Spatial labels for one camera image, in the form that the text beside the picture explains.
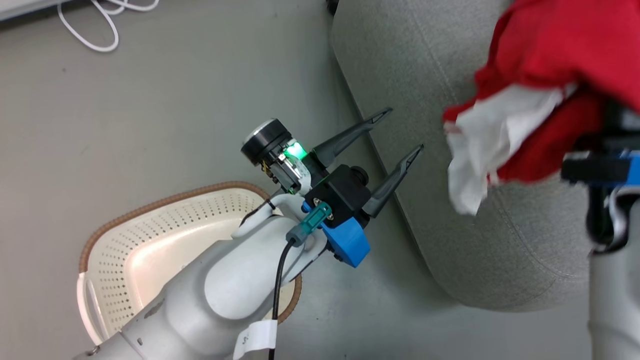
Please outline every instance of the red garment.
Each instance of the red garment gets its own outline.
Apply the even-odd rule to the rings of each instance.
[[[517,0],[496,24],[477,95],[444,120],[513,83],[580,84],[498,169],[502,181],[539,181],[558,171],[580,135],[600,129],[607,95],[640,111],[640,0]]]

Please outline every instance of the gray sofa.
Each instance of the gray sofa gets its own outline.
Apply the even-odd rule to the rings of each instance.
[[[387,169],[425,152],[397,196],[438,283],[462,304],[532,311],[586,292],[586,194],[552,178],[490,190],[476,217],[447,193],[442,112],[474,93],[493,27],[510,0],[341,0],[336,58],[363,115],[395,112],[371,134]]]

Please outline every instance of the green light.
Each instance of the green light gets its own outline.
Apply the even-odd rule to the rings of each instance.
[[[304,150],[302,145],[299,142],[294,142],[291,146],[289,146],[285,151],[285,155],[291,155],[295,158],[301,159],[307,155],[307,152]]]

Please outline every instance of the white plastic basket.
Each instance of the white plastic basket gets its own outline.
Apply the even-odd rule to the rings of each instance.
[[[84,247],[77,282],[80,315],[93,342],[118,332],[215,241],[231,239],[245,214],[268,196],[248,183],[221,183],[154,202],[98,229]],[[301,289],[301,275],[282,287],[280,322]]]

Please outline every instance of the teal connector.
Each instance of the teal connector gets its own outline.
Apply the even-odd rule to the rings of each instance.
[[[305,243],[308,236],[313,233],[323,221],[331,215],[331,206],[326,202],[320,202],[309,214],[287,233],[287,241],[293,240],[293,246],[299,247]]]

